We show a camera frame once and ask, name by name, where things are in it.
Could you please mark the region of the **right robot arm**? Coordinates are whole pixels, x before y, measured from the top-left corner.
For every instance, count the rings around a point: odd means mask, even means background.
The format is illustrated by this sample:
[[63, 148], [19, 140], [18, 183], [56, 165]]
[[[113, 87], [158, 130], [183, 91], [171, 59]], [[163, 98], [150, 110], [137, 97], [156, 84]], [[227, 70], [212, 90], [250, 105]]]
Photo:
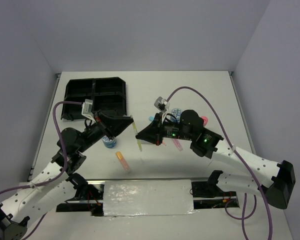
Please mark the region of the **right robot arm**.
[[162, 113], [156, 113], [136, 138], [157, 146], [164, 138], [190, 141], [190, 149], [197, 156], [225, 163], [244, 173], [235, 175], [214, 170], [207, 181], [207, 190], [213, 196], [242, 192], [265, 197], [267, 203], [277, 209], [288, 207], [296, 184], [293, 164], [286, 160], [268, 160], [230, 146], [221, 135], [205, 128], [203, 119], [194, 110], [183, 111], [178, 122], [164, 120]]

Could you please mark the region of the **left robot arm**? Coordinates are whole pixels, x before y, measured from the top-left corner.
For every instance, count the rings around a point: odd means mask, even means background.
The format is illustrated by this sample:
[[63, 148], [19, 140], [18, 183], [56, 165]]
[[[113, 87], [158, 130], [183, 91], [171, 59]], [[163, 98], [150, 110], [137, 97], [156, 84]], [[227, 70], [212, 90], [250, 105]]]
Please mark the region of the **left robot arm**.
[[15, 193], [0, 203], [0, 240], [24, 240], [28, 227], [57, 205], [87, 196], [91, 185], [76, 171], [83, 154], [103, 137], [113, 139], [134, 122], [130, 116], [94, 115], [83, 132], [67, 127], [60, 132], [59, 151], [29, 183], [11, 188]]

